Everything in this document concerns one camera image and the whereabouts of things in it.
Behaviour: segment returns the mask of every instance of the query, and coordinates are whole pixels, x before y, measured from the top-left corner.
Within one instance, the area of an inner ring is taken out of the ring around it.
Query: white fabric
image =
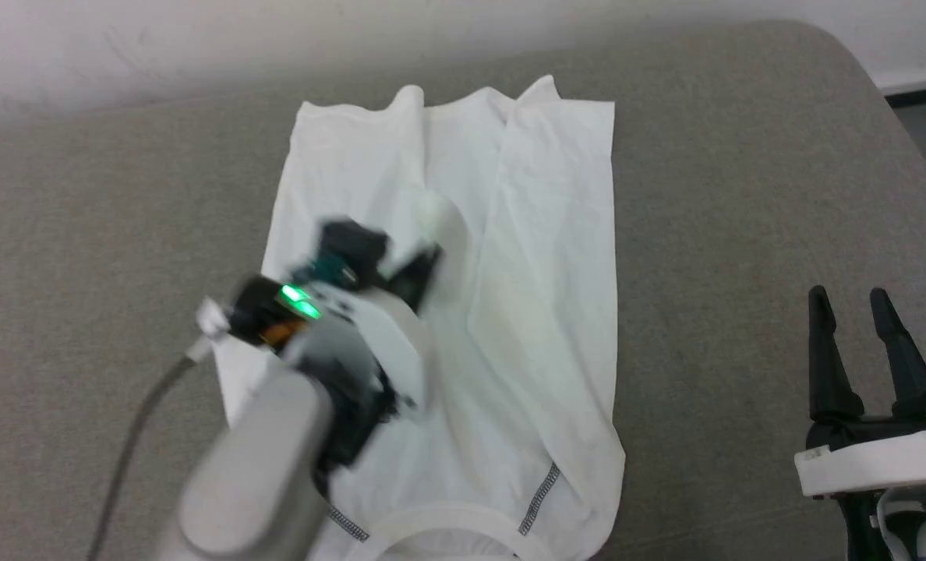
[[[285,278],[342,214],[391,236],[389,263],[424,239],[445,249],[421,313],[431,411],[379,426],[335,473],[332,504],[369,539],[328,522],[314,559],[584,559],[605,542],[624,465],[612,127],[612,103],[562,100],[550,76],[517,100],[485,88],[424,108],[406,86],[381,111],[300,108],[264,274]],[[230,422],[273,358],[214,352]]]

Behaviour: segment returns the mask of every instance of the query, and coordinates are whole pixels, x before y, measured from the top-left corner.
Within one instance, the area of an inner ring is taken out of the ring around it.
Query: white wall
[[[0,125],[772,17],[926,86],[926,0],[0,0]]]

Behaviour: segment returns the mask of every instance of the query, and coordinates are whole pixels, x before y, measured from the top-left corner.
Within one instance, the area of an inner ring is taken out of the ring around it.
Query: black cable
[[[89,553],[86,554],[86,561],[96,561],[99,558],[100,551],[103,550],[103,542],[106,541],[106,534],[110,528],[110,519],[113,518],[113,512],[117,506],[117,499],[120,498],[120,489],[124,485],[124,478],[127,476],[127,469],[131,465],[131,458],[134,455],[134,448],[138,445],[145,423],[154,412],[161,398],[179,380],[182,374],[185,374],[193,366],[196,366],[195,360],[184,356],[176,362],[161,378],[150,388],[148,395],[143,399],[138,411],[134,414],[134,420],[124,439],[123,450],[120,451],[120,458],[117,459],[117,466],[113,470],[113,476],[110,479],[110,488],[106,492],[106,501],[103,503],[103,512],[99,515],[99,522],[96,523],[96,531],[93,533],[92,545],[89,546]]]

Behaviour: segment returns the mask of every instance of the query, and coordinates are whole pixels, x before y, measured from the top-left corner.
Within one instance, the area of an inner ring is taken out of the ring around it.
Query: green led indicator
[[[302,313],[304,316],[310,317],[310,319],[318,319],[321,317],[321,312],[317,308],[314,308],[313,303],[300,301],[296,302],[293,305],[293,308],[296,308],[298,312]]]
[[[307,292],[303,291],[301,288],[292,287],[289,284],[284,284],[280,292],[282,292],[282,295],[290,302],[300,302],[310,299],[310,295],[307,294]]]

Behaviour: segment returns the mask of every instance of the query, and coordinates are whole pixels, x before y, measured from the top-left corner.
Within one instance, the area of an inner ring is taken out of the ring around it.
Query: black baseboard strip
[[[886,96],[886,102],[893,109],[909,107],[911,105],[920,105],[926,103],[926,90],[919,92],[897,93],[896,95]]]

